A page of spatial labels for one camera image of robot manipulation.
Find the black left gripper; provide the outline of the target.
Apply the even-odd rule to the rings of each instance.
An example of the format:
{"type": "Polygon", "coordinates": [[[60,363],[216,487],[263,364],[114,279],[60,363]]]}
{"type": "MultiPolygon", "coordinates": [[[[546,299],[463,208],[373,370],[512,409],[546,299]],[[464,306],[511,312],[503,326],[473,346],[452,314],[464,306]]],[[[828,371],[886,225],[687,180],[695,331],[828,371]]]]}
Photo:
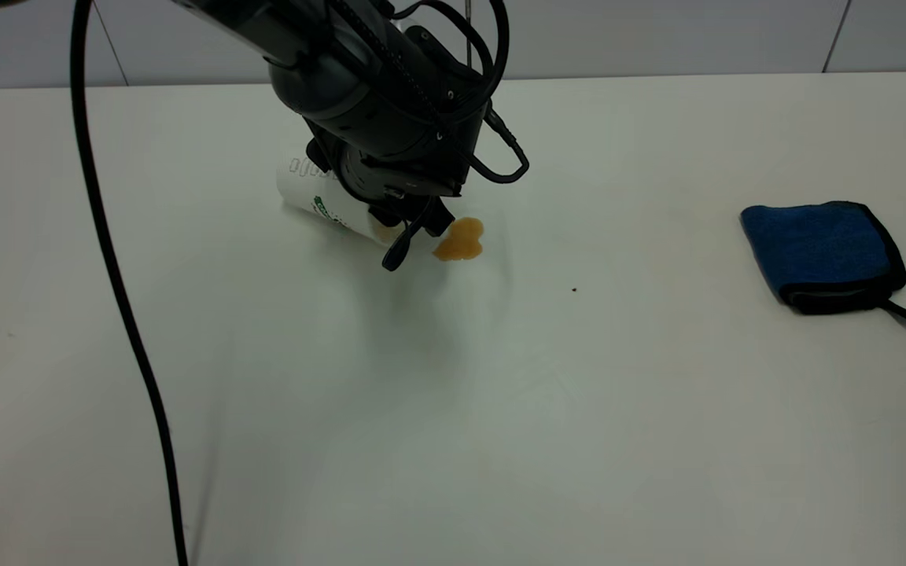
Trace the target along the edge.
{"type": "Polygon", "coordinates": [[[428,176],[418,162],[382,162],[335,138],[314,138],[306,157],[309,172],[320,173],[338,191],[331,203],[357,207],[368,226],[403,226],[382,258],[389,272],[403,264],[424,225],[430,237],[441,237],[455,222],[441,198],[459,196],[464,176],[428,176]]]}

